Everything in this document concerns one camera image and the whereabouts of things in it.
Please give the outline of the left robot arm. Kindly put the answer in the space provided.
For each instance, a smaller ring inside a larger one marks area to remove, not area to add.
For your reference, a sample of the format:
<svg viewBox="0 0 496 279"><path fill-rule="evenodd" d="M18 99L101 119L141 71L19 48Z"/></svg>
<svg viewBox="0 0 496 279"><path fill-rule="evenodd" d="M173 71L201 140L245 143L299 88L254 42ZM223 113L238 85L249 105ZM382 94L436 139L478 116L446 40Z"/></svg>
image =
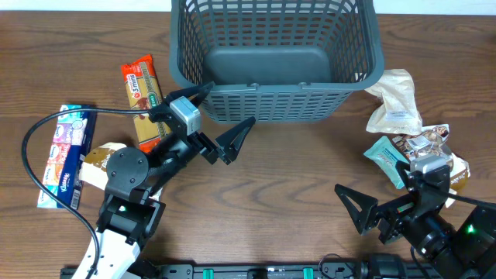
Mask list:
<svg viewBox="0 0 496 279"><path fill-rule="evenodd" d="M256 120L249 117L210 140L199 130L202 118L198 107L213 86L207 83L173 91L148 110L151 122L163 122L171 130L149 153L123 147L109 157L96 238L74 277L121 278L127 274L164 213L164 203L153 195L197 155L210 164L217 160L230 164L238 157Z"/></svg>

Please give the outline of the orange spaghetti packet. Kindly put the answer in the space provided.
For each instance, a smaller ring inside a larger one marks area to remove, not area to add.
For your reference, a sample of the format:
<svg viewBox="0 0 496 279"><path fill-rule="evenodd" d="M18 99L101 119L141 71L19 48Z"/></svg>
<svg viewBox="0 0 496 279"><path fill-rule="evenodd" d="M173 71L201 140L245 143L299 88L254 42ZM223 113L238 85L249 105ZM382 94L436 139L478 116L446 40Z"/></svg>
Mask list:
<svg viewBox="0 0 496 279"><path fill-rule="evenodd" d="M121 66L127 97L131 110L148 110L164 100L150 54L131 64ZM139 148L149 153L166 136L171 129L163 122L151 122L148 115L133 116L133 122L139 142Z"/></svg>

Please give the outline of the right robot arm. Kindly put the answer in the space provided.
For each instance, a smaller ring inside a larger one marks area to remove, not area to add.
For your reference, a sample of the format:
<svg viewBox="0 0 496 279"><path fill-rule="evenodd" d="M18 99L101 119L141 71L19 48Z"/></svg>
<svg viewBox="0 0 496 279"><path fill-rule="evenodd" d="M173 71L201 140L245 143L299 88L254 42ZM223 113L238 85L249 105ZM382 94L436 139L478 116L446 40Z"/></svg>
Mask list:
<svg viewBox="0 0 496 279"><path fill-rule="evenodd" d="M336 184L335 192L357 232L364 235L378 228L384 245L406 239L412 256L426 259L442 278L493 278L495 205L450 193L450 166L442 157L399 161L396 169L408 192L383 205L372 196ZM474 205L459 229L439 214L450 198Z"/></svg>

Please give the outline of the Kleenex tissue multipack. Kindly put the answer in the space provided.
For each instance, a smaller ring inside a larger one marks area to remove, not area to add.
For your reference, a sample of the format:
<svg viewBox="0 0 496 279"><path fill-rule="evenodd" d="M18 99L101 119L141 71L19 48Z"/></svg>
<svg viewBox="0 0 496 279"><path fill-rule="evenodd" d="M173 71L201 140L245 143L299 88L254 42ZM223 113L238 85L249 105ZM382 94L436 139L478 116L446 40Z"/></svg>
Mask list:
<svg viewBox="0 0 496 279"><path fill-rule="evenodd" d="M39 208L62 208L63 205L78 208L83 187L78 178L79 171L90 152L95 123L95 112L71 112L57 118L41 181L62 203L41 191L37 202Z"/></svg>

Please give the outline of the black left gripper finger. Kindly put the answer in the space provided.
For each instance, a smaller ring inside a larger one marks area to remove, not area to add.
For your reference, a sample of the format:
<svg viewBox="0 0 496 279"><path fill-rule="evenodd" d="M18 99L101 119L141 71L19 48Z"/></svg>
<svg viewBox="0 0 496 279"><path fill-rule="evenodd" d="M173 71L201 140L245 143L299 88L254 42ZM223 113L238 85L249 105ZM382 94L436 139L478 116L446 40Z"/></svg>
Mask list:
<svg viewBox="0 0 496 279"><path fill-rule="evenodd" d="M219 157L225 164L232 163L238 157L243 142L255 122L256 119L251 116L215 139Z"/></svg>
<svg viewBox="0 0 496 279"><path fill-rule="evenodd" d="M172 101L179 99L180 97L185 97L187 100L193 97L191 100L192 105L199 107L201 103L205 100L210 91L214 88L215 83L213 81L209 83L204 83L196 85L190 88L182 88L177 91L172 91L164 99L166 104L170 104Z"/></svg>

